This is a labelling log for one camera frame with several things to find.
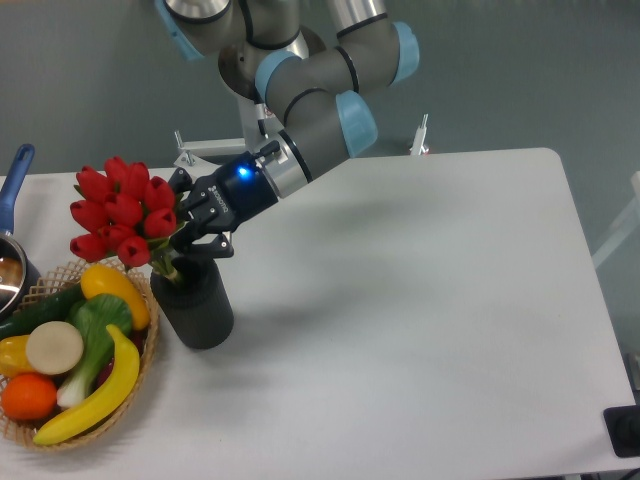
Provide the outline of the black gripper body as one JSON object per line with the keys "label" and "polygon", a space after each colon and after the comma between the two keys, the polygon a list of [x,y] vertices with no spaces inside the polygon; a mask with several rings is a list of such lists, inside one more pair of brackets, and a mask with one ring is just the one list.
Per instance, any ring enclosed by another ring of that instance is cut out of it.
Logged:
{"label": "black gripper body", "polygon": [[178,231],[179,239],[234,232],[240,224],[278,202],[255,158],[236,158],[182,191],[187,196],[180,204],[179,214],[186,223]]}

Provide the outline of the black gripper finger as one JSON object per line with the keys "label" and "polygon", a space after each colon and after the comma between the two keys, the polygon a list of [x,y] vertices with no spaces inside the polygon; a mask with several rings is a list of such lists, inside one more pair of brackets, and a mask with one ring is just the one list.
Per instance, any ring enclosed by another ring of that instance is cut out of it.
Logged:
{"label": "black gripper finger", "polygon": [[209,234],[210,232],[204,226],[188,222],[171,236],[170,245],[180,255],[195,260],[231,258],[234,255],[230,232],[214,233],[209,243],[197,243],[197,240]]}
{"label": "black gripper finger", "polygon": [[188,198],[194,186],[192,176],[185,168],[182,167],[178,167],[174,170],[167,183],[178,200]]}

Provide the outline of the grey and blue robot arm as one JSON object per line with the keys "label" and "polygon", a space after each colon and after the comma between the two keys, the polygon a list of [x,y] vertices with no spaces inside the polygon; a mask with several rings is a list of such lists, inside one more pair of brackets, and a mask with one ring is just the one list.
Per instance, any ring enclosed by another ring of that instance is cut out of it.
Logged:
{"label": "grey and blue robot arm", "polygon": [[230,257],[240,224],[376,141],[363,96],[412,75],[418,41],[407,24],[389,19],[381,1],[331,1],[327,7],[337,45],[316,51],[305,40],[296,1],[157,3],[186,57],[234,54],[221,76],[238,78],[244,96],[267,108],[280,126],[193,185],[179,183],[186,223],[171,238],[176,251]]}

